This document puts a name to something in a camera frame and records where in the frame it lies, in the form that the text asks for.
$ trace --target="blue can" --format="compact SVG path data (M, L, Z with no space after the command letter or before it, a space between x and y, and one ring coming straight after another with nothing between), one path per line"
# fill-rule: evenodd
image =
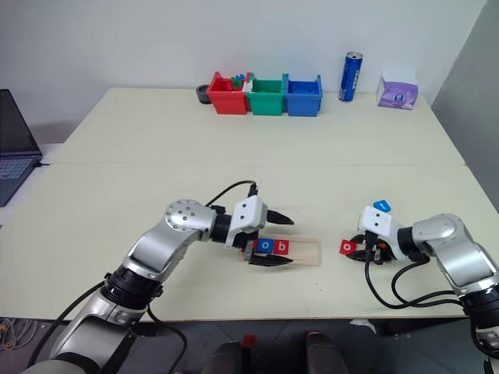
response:
M357 79L362 65L362 53L349 52L345 57L345 67L343 69L342 86L338 99L341 101L352 101L353 94L356 92Z

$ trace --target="green bin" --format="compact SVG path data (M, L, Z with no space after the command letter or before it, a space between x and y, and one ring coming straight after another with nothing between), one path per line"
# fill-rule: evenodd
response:
M246 80L252 80L250 92L246 93L254 115L282 115L284 111L285 75L281 80L256 79L251 72Z

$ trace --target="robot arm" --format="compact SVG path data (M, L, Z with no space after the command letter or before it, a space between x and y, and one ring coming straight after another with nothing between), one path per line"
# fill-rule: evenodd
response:
M499 273L497 264L474 242L462 220L439 214L402 228L391 215L367 206L359 228L379 235L393 257L417 261L434 257L475 328L477 347L497 358L499 349Z
M267 217L277 224L292 224L277 212L267 212L256 192L236 204L233 217L225 214L223 207L208 207L195 200L170 204L160 222L140 237L122 265L106 276L104 286L92 294L58 337L50 360L24 373L116 372L135 339L130 327L147 311L149 302L161 295L162 283L187 247L211 239L224 242L225 248L244 249L257 238ZM289 261L272 256L268 263L262 257L258 264L275 266Z

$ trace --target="blue cube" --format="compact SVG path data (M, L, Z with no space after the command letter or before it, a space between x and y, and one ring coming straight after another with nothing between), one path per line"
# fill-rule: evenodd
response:
M257 253L272 253L273 239L258 239Z
M385 212L385 213L388 213L391 210L390 204L388 204L387 200L376 201L373 204L373 206L376 209L381 210L382 212Z

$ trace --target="tissue box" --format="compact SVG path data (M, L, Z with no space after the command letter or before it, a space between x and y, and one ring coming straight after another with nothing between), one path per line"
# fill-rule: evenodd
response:
M380 107L412 109L418 97L418 83L414 70L390 67L383 70L383 78L377 90Z

